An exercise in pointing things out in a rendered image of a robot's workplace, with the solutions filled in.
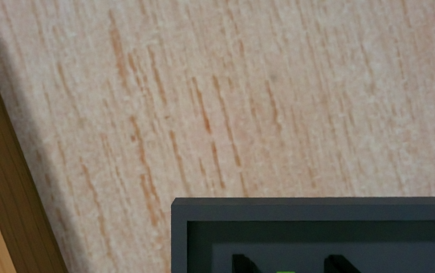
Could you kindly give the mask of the light brown wooden bench board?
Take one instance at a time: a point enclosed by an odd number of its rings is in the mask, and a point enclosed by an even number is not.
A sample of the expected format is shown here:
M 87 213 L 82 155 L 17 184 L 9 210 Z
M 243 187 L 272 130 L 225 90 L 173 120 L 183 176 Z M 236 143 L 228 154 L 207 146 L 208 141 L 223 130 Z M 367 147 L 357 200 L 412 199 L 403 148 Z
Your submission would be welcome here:
M 0 273 L 68 273 L 1 93 Z

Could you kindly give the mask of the dark grey shallow tray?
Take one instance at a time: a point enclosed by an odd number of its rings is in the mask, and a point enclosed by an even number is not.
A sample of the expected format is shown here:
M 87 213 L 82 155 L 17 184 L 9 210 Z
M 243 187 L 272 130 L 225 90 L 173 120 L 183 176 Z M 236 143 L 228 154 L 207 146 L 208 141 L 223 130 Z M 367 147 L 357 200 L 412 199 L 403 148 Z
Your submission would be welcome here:
M 435 273 L 435 197 L 174 199 L 171 273 L 232 273 L 232 254 L 253 273 L 324 273 L 329 255 L 361 273 Z

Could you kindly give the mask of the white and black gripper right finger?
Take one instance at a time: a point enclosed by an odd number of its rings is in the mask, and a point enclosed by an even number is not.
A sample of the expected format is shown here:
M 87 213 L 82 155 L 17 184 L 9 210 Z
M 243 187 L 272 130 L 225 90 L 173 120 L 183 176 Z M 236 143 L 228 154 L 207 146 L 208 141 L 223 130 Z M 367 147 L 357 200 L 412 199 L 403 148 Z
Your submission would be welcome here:
M 329 255 L 324 260 L 324 273 L 361 273 L 343 255 Z

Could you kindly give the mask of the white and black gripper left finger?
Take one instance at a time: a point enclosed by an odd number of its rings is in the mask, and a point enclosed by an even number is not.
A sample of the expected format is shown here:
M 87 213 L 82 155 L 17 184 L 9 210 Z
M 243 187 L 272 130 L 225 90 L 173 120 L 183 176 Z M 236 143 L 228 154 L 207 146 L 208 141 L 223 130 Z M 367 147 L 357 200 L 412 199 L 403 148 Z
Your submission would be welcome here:
M 253 273 L 250 259 L 245 255 L 232 254 L 232 273 Z

